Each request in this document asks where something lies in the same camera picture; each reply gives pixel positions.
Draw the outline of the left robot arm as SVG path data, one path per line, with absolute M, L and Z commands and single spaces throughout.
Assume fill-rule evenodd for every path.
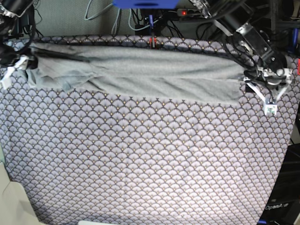
M 253 66 L 245 65 L 243 81 L 263 101 L 264 114 L 277 114 L 278 101 L 292 83 L 286 58 L 274 50 L 267 36 L 250 23 L 251 8 L 244 0 L 193 0 L 197 12 L 186 19 L 200 24 L 213 23 L 227 37 L 239 34 L 248 57 L 258 56 Z

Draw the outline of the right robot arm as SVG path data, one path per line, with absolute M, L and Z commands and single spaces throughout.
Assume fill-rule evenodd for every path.
M 17 20 L 25 13 L 34 17 L 32 0 L 2 0 L 0 2 L 0 66 L 6 69 L 0 80 L 0 87 L 7 90 L 12 86 L 11 75 L 17 70 L 34 69 L 38 65 L 37 58 L 32 54 L 30 45 L 36 34 L 36 24 L 33 23 L 29 40 L 18 51 L 6 45 L 4 39 L 13 32 Z

